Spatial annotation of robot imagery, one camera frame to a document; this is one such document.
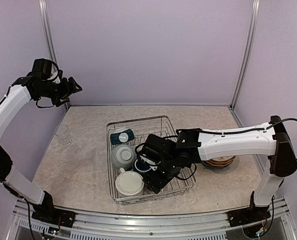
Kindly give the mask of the teal white ceramic bowl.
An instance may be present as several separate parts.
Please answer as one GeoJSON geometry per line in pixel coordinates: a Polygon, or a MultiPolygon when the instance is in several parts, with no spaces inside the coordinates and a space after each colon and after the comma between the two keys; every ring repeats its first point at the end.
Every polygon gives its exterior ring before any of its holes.
{"type": "Polygon", "coordinates": [[[109,137],[112,145],[124,144],[135,139],[134,132],[129,128],[115,129],[109,137]]]}

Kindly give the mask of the clear glass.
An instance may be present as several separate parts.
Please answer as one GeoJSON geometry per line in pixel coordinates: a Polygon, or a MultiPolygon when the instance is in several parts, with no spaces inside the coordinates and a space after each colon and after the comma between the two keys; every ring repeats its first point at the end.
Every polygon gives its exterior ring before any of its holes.
{"type": "Polygon", "coordinates": [[[54,130],[54,134],[64,146],[69,146],[72,143],[69,127],[66,124],[58,125],[54,130]]]}

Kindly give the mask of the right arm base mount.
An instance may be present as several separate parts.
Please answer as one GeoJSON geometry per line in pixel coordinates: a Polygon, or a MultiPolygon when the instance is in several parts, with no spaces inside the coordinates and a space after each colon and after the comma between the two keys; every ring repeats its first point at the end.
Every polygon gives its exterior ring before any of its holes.
{"type": "Polygon", "coordinates": [[[253,191],[250,195],[250,204],[248,207],[230,210],[227,213],[230,227],[237,227],[242,225],[251,224],[254,222],[267,220],[271,217],[269,206],[258,207],[254,202],[255,192],[253,191]]]}

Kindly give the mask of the yellow polka dot plate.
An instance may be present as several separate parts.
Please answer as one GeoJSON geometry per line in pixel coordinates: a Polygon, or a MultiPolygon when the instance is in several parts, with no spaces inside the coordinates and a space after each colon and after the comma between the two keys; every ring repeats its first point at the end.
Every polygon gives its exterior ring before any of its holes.
{"type": "Polygon", "coordinates": [[[203,161],[202,164],[203,164],[204,166],[226,167],[226,166],[231,165],[233,162],[234,162],[234,160],[232,160],[232,161],[228,161],[228,162],[217,162],[217,161],[210,161],[210,160],[207,160],[207,161],[203,161]]]}

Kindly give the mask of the white ceramic mug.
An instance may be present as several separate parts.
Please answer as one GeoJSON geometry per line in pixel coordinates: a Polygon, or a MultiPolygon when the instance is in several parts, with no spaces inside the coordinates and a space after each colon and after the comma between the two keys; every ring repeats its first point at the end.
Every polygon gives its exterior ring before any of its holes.
{"type": "Polygon", "coordinates": [[[115,188],[121,198],[141,196],[144,193],[143,177],[135,171],[126,171],[121,167],[115,180],[115,188]]]}

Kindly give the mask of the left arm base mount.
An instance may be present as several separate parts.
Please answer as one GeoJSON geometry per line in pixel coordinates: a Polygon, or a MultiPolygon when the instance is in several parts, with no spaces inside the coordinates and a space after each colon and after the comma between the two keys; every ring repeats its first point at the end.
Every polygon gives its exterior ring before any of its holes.
{"type": "Polygon", "coordinates": [[[76,213],[74,211],[56,208],[51,196],[44,196],[41,204],[33,204],[32,218],[59,227],[72,228],[76,213]]]}

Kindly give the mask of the dark blue mug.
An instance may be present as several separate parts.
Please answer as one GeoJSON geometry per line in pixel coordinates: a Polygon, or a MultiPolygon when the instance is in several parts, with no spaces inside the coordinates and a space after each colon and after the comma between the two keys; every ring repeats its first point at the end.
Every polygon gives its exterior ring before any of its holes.
{"type": "Polygon", "coordinates": [[[136,159],[133,164],[133,170],[139,174],[146,174],[151,170],[151,167],[140,160],[136,159]]]}

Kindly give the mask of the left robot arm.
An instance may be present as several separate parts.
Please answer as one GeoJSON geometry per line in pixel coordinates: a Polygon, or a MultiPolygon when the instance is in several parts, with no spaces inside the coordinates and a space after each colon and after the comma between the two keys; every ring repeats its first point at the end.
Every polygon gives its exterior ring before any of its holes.
{"type": "Polygon", "coordinates": [[[49,223],[59,212],[52,196],[31,180],[63,116],[61,106],[80,91],[73,77],[45,79],[43,73],[30,72],[14,81],[0,101],[0,183],[49,223]]]}

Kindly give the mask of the blue polka dot plate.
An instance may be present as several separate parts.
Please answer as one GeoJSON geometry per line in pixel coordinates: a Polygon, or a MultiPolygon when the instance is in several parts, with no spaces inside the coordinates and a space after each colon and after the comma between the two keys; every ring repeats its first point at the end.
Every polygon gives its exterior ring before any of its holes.
{"type": "Polygon", "coordinates": [[[213,172],[223,172],[223,171],[228,171],[230,169],[230,166],[225,166],[225,167],[205,166],[205,168],[213,172]]]}

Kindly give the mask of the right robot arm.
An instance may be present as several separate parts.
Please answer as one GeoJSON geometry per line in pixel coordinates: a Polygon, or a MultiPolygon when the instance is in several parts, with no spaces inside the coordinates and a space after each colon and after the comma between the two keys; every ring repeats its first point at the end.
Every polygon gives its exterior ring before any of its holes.
{"type": "Polygon", "coordinates": [[[144,143],[135,148],[137,159],[157,169],[144,179],[150,191],[159,193],[181,169],[211,159],[265,155],[268,168],[253,194],[252,205],[244,211],[244,218],[255,222],[264,213],[271,198],[284,178],[297,170],[297,157],[283,120],[271,116],[269,122],[257,126],[209,130],[201,128],[178,129],[171,136],[149,134],[144,143]]]}

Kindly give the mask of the cream bird pattern plate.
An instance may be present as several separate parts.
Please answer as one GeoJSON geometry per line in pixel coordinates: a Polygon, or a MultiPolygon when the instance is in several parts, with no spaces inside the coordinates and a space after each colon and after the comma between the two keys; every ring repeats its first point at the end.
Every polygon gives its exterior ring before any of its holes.
{"type": "Polygon", "coordinates": [[[222,157],[216,157],[210,159],[210,161],[215,161],[215,162],[229,162],[233,161],[235,159],[235,156],[222,156],[222,157]]]}

